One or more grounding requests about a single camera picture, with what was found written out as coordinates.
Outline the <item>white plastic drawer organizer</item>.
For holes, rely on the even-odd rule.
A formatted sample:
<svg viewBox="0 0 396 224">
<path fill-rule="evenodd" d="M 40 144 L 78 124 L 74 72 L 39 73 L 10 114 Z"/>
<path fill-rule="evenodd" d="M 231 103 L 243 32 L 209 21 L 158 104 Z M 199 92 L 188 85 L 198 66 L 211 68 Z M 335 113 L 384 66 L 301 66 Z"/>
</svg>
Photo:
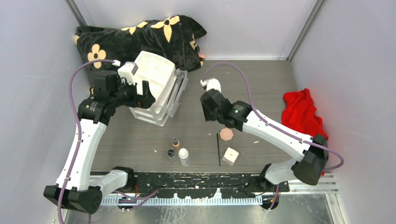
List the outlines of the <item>white plastic drawer organizer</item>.
<svg viewBox="0 0 396 224">
<path fill-rule="evenodd" d="M 175 64 L 154 53 L 141 51 L 136 60 L 138 70 L 134 75 L 135 81 L 141 84 L 143 80 L 149 82 L 149 89 L 155 102 L 148 109 L 132 108 L 130 111 L 136 119 L 163 126 L 169 117 L 168 98 L 175 81 Z"/>
</svg>

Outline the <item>clear plastic drawer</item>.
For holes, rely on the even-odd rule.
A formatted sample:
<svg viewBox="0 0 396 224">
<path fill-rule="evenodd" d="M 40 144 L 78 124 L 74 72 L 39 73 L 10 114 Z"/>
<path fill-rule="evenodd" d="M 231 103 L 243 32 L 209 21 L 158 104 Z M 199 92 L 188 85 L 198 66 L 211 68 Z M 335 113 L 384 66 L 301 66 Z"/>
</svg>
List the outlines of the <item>clear plastic drawer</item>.
<svg viewBox="0 0 396 224">
<path fill-rule="evenodd" d="M 177 69 L 174 74 L 176 76 L 176 79 L 178 79 L 179 87 L 177 90 L 176 97 L 174 98 L 173 105 L 171 106 L 171 108 L 168 107 L 167 110 L 167 113 L 169 114 L 170 117 L 175 116 L 176 111 L 180 105 L 179 100 L 181 98 L 183 91 L 186 89 L 188 83 L 188 76 L 187 76 L 188 72 L 186 70 Z"/>
</svg>

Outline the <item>tan foundation bottle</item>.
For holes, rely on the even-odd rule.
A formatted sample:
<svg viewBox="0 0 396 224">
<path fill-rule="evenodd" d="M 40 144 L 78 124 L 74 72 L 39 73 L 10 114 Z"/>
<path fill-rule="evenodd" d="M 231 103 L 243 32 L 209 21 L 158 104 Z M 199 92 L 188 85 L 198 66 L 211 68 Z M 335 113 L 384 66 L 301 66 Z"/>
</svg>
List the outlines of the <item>tan foundation bottle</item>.
<svg viewBox="0 0 396 224">
<path fill-rule="evenodd" d="M 172 146 L 174 150 L 178 151 L 180 149 L 180 141 L 176 137 L 172 138 Z"/>
</svg>

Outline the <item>white plastic bottle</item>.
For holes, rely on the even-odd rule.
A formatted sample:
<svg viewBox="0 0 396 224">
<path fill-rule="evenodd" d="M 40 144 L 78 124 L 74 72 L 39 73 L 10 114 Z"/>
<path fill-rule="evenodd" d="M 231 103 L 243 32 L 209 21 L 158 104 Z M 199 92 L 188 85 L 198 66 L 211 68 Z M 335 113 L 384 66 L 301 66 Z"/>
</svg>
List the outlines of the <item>white plastic bottle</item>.
<svg viewBox="0 0 396 224">
<path fill-rule="evenodd" d="M 190 164 L 189 152 L 186 148 L 179 150 L 178 157 L 182 166 L 188 166 Z"/>
</svg>

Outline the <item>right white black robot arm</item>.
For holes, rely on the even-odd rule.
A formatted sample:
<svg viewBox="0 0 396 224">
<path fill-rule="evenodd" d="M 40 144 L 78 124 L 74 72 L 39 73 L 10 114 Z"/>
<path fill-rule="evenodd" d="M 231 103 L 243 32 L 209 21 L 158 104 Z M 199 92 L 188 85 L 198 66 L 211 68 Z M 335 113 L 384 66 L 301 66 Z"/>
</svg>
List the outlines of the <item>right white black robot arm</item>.
<svg viewBox="0 0 396 224">
<path fill-rule="evenodd" d="M 324 136 L 294 132 L 253 110 L 246 102 L 230 102 L 218 90 L 208 90 L 200 102 L 206 121 L 217 121 L 227 128 L 255 135 L 291 156 L 290 160 L 269 163 L 263 168 L 257 180 L 262 190 L 270 192 L 278 184 L 291 180 L 317 185 L 329 158 Z"/>
</svg>

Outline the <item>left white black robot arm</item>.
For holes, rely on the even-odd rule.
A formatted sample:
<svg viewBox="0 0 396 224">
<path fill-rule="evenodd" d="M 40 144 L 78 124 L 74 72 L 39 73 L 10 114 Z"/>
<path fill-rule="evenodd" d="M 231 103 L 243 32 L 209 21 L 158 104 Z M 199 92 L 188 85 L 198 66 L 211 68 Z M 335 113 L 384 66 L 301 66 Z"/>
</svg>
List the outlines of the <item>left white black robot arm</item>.
<svg viewBox="0 0 396 224">
<path fill-rule="evenodd" d="M 90 181 L 92 163 L 110 118 L 121 106 L 148 109 L 156 101 L 154 82 L 130 81 L 116 71 L 98 72 L 93 92 L 77 109 L 76 134 L 64 171 L 55 185 L 47 185 L 43 195 L 61 209 L 94 214 L 103 197 L 121 189 L 136 187 L 132 168 L 116 166 L 101 178 Z"/>
</svg>

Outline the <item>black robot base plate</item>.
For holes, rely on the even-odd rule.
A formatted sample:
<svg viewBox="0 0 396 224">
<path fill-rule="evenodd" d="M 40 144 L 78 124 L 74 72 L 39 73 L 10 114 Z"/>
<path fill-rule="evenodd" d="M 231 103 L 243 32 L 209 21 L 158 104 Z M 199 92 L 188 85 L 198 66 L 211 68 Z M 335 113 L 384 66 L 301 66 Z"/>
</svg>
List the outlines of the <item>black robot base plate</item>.
<svg viewBox="0 0 396 224">
<path fill-rule="evenodd" d="M 252 198 L 266 193 L 259 174 L 250 173 L 144 173 L 134 174 L 134 183 L 118 191 L 148 196 L 155 190 L 157 198 L 209 199 L 220 192 L 222 199 Z"/>
</svg>

